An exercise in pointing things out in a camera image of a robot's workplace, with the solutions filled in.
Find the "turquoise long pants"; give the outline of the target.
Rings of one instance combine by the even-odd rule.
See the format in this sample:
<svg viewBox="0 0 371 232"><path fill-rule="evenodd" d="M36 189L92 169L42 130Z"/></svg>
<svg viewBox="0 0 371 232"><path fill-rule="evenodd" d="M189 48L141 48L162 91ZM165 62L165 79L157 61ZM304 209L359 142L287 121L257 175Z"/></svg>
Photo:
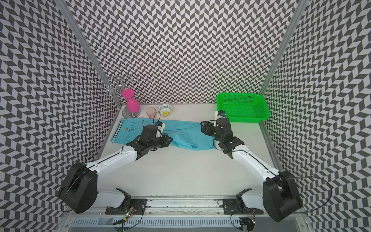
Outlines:
<svg viewBox="0 0 371 232"><path fill-rule="evenodd" d="M214 138L201 132L200 123L177 120L163 120L162 122L165 124L163 132L173 139L171 146L194 151L214 149ZM125 145L142 133L144 125L152 124L151 119L120 119L110 142Z"/></svg>

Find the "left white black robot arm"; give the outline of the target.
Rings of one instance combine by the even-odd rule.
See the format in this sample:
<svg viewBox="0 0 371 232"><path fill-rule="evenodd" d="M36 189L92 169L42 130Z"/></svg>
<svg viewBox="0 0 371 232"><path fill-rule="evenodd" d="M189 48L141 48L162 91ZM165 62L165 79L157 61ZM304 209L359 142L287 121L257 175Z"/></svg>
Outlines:
<svg viewBox="0 0 371 232"><path fill-rule="evenodd" d="M146 125L140 135L119 151L97 161L73 164L62 181L57 197L77 214L91 207L105 207L107 212L112 210L116 214L127 213L131 207L131 195L121 188L98 188L98 183L149 152L168 147L173 140L164 134L164 129L163 122Z"/></svg>

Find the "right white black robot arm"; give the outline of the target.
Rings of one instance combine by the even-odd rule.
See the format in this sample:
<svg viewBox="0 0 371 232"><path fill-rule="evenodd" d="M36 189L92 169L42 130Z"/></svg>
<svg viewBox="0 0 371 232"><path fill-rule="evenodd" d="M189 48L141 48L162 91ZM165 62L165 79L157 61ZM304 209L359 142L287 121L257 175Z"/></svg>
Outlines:
<svg viewBox="0 0 371 232"><path fill-rule="evenodd" d="M213 137L223 153L245 167L262 190L253 193L243 190L236 196L243 207L265 211L276 222L295 213L303 207L295 177L289 171L279 171L256 156L238 137L233 135L228 118L202 121L201 132Z"/></svg>

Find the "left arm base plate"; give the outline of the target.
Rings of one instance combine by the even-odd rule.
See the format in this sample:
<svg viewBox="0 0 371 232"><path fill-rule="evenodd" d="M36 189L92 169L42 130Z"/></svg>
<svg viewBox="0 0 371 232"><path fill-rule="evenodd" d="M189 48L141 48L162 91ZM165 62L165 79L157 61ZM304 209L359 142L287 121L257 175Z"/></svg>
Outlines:
<svg viewBox="0 0 371 232"><path fill-rule="evenodd" d="M124 202L117 208L107 207L105 214L106 215L124 215L127 214L129 209L134 206L136 207L135 213L136 215L143 215L146 210L147 199L139 198L139 199L130 199L124 200Z"/></svg>

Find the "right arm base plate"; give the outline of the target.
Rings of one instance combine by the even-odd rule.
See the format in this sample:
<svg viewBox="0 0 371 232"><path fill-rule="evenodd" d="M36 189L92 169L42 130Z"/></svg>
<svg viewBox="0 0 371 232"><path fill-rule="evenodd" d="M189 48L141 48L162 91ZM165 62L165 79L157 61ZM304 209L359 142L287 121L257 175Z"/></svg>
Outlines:
<svg viewBox="0 0 371 232"><path fill-rule="evenodd" d="M260 209L248 208L244 203L238 202L236 199L220 199L217 201L217 204L223 208L225 215L232 214L252 214L255 212L257 215L263 215L264 211Z"/></svg>

